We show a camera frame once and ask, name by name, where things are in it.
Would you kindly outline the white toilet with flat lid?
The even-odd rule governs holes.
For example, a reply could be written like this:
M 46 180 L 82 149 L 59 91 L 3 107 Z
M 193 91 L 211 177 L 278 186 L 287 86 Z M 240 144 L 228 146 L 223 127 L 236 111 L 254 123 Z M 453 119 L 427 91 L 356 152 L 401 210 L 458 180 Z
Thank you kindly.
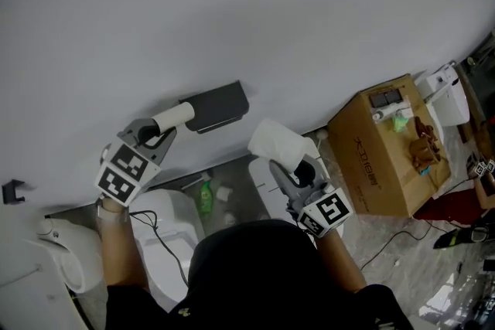
M 321 158 L 316 158 L 324 167 L 323 160 Z M 268 212 L 268 215 L 272 219 L 283 219 L 288 222 L 295 222 L 297 226 L 302 227 L 304 230 L 306 228 L 302 225 L 298 225 L 292 215 L 287 211 L 288 208 L 288 198 L 285 196 L 280 188 L 278 187 L 276 181 L 270 173 L 268 162 L 264 158 L 257 158 L 252 161 L 249 165 L 249 172 L 254 184 L 258 190 L 258 194 L 261 197 L 262 202 Z M 299 181 L 293 173 L 289 174 L 296 180 Z M 343 233 L 343 225 L 338 227 L 336 231 L 339 234 Z

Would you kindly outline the white toilet with rounded tank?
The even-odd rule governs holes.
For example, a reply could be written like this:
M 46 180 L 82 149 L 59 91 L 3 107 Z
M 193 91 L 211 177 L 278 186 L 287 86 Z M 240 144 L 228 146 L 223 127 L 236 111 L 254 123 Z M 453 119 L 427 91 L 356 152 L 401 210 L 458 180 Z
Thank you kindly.
M 182 192 L 156 189 L 129 212 L 151 294 L 168 311 L 186 296 L 193 252 L 205 237 L 196 205 Z

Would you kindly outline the green plastic bottle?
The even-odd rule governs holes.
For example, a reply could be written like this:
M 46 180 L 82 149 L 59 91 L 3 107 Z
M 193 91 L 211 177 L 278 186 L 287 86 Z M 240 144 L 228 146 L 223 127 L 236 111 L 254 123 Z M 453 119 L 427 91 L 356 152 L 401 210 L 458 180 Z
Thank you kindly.
M 204 182 L 200 188 L 200 213 L 208 214 L 213 207 L 213 193 L 210 182 Z

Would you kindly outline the white ceramic fixture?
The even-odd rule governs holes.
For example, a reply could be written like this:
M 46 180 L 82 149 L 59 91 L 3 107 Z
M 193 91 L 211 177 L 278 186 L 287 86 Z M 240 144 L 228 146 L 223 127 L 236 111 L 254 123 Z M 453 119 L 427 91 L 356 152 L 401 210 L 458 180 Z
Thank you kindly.
M 0 239 L 0 328 L 88 330 L 42 247 Z

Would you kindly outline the white urinal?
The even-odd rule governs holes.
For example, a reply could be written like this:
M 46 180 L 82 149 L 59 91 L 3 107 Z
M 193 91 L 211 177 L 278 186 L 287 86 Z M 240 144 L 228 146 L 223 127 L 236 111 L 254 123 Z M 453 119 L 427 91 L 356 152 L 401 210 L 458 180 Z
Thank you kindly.
M 103 279 L 101 240 L 96 231 L 65 219 L 39 222 L 36 245 L 51 255 L 65 285 L 82 294 Z

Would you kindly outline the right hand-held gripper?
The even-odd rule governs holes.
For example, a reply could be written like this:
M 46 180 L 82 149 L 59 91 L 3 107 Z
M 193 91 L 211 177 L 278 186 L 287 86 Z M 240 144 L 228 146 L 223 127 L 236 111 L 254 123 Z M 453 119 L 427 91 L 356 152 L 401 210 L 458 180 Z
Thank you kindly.
M 344 191 L 328 181 L 326 168 L 316 158 L 303 157 L 294 171 L 298 182 L 276 161 L 270 160 L 268 167 L 288 198 L 287 211 L 315 238 L 322 238 L 342 226 L 352 215 Z

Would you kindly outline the large cardboard box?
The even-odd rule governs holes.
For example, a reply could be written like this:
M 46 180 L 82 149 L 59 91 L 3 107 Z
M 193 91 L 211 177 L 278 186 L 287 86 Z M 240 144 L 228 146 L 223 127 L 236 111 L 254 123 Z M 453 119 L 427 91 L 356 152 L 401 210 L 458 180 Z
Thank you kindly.
M 356 93 L 328 123 L 329 144 L 359 214 L 413 216 L 439 192 L 451 176 L 442 142 L 439 160 L 421 174 L 414 166 L 411 148 L 420 148 L 415 122 L 396 132 L 390 119 L 375 122 L 370 96 L 396 89 L 411 105 L 413 116 L 425 125 L 434 122 L 411 75 Z

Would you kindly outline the white toilet paper roll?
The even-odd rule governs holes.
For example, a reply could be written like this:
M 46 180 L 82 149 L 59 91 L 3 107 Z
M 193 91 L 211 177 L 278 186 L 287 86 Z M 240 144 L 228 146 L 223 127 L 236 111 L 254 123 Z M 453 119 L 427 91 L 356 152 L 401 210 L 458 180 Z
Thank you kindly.
M 248 143 L 248 151 L 273 160 L 287 172 L 294 172 L 306 154 L 309 142 L 301 135 L 271 119 L 264 119 Z

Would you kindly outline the person's right forearm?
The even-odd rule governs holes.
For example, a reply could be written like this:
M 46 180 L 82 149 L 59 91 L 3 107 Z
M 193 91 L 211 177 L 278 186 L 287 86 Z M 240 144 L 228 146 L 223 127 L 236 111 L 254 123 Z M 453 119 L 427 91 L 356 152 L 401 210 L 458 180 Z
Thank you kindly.
M 342 289 L 357 293 L 367 282 L 336 230 L 316 239 L 316 249 L 330 277 Z

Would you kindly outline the brown leather bag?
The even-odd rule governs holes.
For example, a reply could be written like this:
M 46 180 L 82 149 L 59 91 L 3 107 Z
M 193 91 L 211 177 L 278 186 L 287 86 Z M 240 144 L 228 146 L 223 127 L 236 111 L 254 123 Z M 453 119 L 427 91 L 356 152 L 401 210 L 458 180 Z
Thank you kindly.
M 409 145 L 409 153 L 413 167 L 422 174 L 431 166 L 440 163 L 442 158 L 440 149 L 436 144 L 438 138 L 433 126 L 424 124 L 418 116 L 415 116 L 414 122 L 418 138 Z

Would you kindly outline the white wristband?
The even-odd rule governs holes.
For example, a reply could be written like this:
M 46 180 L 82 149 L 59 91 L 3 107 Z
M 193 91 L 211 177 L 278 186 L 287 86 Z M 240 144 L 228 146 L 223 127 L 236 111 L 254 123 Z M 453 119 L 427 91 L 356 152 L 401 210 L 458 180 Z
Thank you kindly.
M 125 207 L 120 212 L 113 212 L 105 209 L 103 206 L 98 206 L 97 217 L 102 223 L 122 224 L 128 221 L 129 213 Z

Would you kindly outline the person's black shirt torso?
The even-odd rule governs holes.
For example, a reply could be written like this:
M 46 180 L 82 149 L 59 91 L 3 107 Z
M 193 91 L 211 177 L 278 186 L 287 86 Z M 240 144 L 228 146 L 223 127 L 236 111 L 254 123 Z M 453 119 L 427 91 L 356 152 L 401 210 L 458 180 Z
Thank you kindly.
M 297 226 L 269 219 L 201 241 L 184 299 L 165 310 L 150 291 L 107 286 L 105 330 L 414 330 L 394 293 L 339 287 Z

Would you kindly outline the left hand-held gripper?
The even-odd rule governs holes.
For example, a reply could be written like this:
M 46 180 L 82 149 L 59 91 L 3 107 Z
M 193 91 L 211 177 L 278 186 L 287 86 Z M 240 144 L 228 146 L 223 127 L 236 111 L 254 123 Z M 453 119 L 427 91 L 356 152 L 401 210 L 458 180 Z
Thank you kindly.
M 110 143 L 94 186 L 106 197 L 129 206 L 159 174 L 161 168 L 155 163 L 162 163 L 176 136 L 175 127 L 160 134 L 152 118 L 133 120 Z M 137 151 L 129 145 L 137 145 Z

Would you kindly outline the cardboard paper tube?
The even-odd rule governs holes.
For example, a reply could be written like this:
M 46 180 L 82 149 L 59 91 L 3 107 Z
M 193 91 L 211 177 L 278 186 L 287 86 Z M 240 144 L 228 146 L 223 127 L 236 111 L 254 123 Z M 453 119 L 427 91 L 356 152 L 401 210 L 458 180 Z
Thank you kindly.
M 152 117 L 161 134 L 171 128 L 191 121 L 195 117 L 195 110 L 189 102 L 182 102 Z

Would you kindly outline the small black wall bracket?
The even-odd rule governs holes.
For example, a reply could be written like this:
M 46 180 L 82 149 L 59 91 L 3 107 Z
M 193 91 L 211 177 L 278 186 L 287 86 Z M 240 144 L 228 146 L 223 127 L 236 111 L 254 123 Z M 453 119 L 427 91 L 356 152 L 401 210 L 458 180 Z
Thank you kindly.
M 2 200 L 5 205 L 18 205 L 25 202 L 24 196 L 17 196 L 17 188 L 23 186 L 24 181 L 12 179 L 2 185 Z

